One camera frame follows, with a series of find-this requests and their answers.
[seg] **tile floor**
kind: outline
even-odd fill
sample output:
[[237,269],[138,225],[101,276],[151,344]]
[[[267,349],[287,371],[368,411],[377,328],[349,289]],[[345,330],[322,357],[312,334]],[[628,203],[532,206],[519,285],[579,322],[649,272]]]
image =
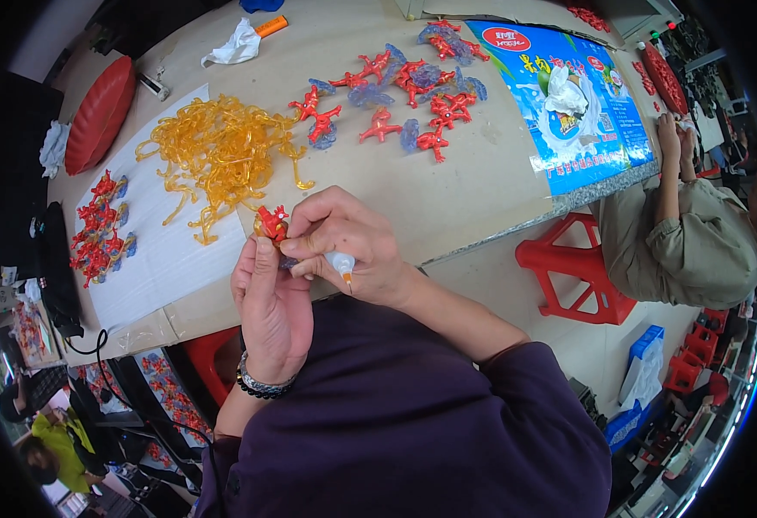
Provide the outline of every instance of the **tile floor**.
[[[586,324],[558,316],[542,316],[538,306],[545,303],[543,291],[534,273],[519,267],[514,258],[514,249],[523,240],[538,239],[556,221],[505,236],[465,254],[425,266],[424,270],[456,293],[487,305],[498,316],[524,329],[534,340],[548,343],[566,376],[575,377],[590,386],[596,394],[601,413],[610,419],[619,409],[617,394],[625,377],[631,345],[650,325],[666,329],[664,362],[660,373],[663,379],[669,358],[683,343],[684,335],[700,310],[663,303],[637,303],[621,326]],[[578,226],[563,235],[558,244],[588,246],[586,233],[577,231]],[[561,277],[552,277],[552,282],[566,306],[582,293],[585,284],[579,286],[573,278]]]

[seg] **red plastic plate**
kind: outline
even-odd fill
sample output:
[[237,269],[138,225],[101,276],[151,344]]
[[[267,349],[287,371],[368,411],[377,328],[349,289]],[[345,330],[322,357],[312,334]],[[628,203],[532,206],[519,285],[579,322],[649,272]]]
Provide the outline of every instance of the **red plastic plate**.
[[102,160],[123,126],[135,87],[130,57],[116,60],[91,85],[73,118],[65,148],[65,171],[70,176],[87,171]]
[[678,78],[651,43],[646,43],[646,50],[643,51],[643,65],[669,109],[676,114],[686,115],[689,111],[687,99],[684,97]]

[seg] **white squeeze bottle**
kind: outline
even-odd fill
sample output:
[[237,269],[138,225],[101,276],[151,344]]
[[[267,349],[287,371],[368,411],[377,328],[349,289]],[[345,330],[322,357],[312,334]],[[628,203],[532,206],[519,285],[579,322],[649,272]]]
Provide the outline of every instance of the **white squeeze bottle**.
[[333,270],[341,275],[341,278],[350,287],[350,294],[353,292],[353,266],[355,266],[355,257],[343,252],[327,252],[324,254],[327,262],[332,265]]

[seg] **purple shirt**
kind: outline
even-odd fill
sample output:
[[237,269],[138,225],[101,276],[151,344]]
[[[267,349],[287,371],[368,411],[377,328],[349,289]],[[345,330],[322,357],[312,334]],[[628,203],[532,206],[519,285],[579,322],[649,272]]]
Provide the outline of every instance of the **purple shirt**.
[[203,454],[196,516],[602,517],[606,440],[551,349],[479,371],[406,315],[337,297],[290,393]]

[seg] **silver bracelet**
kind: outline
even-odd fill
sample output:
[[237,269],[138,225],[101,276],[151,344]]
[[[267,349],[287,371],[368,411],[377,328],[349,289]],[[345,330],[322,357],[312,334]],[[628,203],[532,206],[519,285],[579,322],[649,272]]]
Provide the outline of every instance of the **silver bracelet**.
[[282,395],[284,392],[289,390],[290,387],[292,387],[292,383],[298,376],[294,375],[292,378],[279,385],[268,385],[266,383],[261,383],[255,378],[249,376],[249,372],[246,370],[247,357],[249,357],[249,353],[247,351],[244,351],[243,356],[240,357],[240,365],[238,365],[238,384],[242,384],[241,387],[246,385],[246,387],[251,389],[253,392],[259,392],[262,395],[268,395],[270,397]]

